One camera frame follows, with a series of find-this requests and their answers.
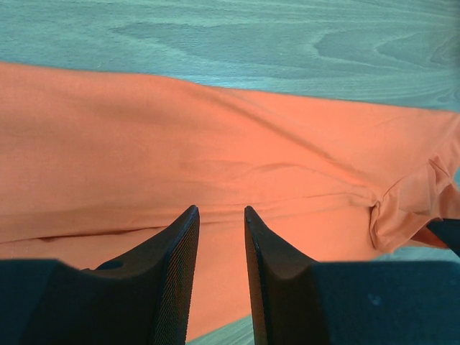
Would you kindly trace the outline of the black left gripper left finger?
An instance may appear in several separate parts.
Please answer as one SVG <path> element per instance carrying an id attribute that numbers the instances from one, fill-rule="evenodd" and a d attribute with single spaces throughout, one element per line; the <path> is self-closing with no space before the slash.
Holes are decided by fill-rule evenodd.
<path id="1" fill-rule="evenodd" d="M 200 216 L 94 270 L 56 259 L 1 262 L 3 344 L 184 344 Z"/>

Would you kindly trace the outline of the orange t-shirt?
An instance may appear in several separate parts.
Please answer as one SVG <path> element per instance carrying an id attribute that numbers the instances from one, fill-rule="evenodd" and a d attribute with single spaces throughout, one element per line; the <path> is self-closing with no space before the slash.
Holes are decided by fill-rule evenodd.
<path id="1" fill-rule="evenodd" d="M 201 215 L 194 340 L 249 315 L 244 209 L 318 261 L 442 247 L 459 115 L 1 64 L 1 257 L 94 268 Z"/>

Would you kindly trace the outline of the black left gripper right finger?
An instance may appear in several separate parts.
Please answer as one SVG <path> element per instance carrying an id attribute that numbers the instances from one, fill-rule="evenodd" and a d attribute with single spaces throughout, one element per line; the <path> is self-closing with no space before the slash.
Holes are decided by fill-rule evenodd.
<path id="1" fill-rule="evenodd" d="M 317 262 L 244 211 L 256 344 L 457 344 L 459 264 Z"/>

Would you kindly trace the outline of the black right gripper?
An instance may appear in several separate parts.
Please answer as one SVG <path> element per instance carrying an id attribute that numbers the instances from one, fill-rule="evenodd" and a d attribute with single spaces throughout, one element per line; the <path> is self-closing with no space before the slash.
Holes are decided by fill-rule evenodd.
<path id="1" fill-rule="evenodd" d="M 460 220 L 445 218 L 442 221 L 431 221 L 427 228 L 434 233 L 446 246 L 460 255 Z"/>

